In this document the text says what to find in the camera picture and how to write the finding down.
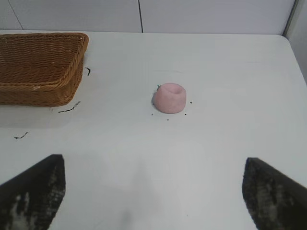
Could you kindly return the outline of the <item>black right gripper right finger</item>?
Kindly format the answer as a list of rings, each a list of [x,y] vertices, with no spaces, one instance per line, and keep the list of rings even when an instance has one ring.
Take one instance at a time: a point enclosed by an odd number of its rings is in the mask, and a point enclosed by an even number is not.
[[[242,196],[259,230],[305,230],[307,189],[259,158],[247,158]]]

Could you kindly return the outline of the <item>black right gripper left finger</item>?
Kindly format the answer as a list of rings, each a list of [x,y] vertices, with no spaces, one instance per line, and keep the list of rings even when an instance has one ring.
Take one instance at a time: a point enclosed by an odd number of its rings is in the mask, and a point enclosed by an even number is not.
[[[64,158],[52,154],[0,186],[0,228],[49,229],[65,192]]]

